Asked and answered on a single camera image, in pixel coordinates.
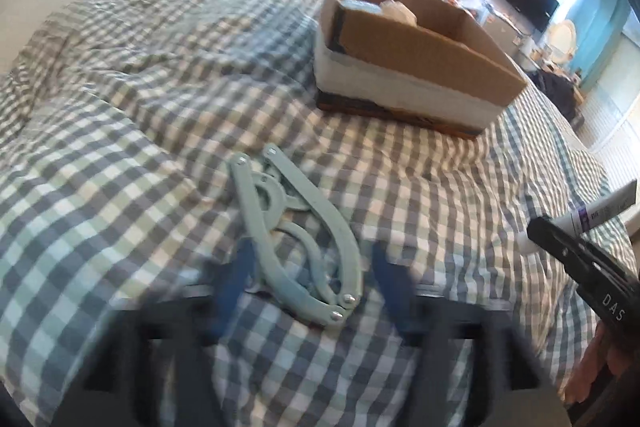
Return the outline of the person right hand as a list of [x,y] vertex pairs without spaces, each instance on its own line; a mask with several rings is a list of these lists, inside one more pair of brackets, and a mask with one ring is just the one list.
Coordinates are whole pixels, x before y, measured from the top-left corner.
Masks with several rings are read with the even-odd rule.
[[612,375],[620,377],[631,365],[634,357],[612,343],[605,325],[600,322],[580,362],[564,389],[564,402],[582,403],[589,397],[592,384],[600,370],[607,367]]

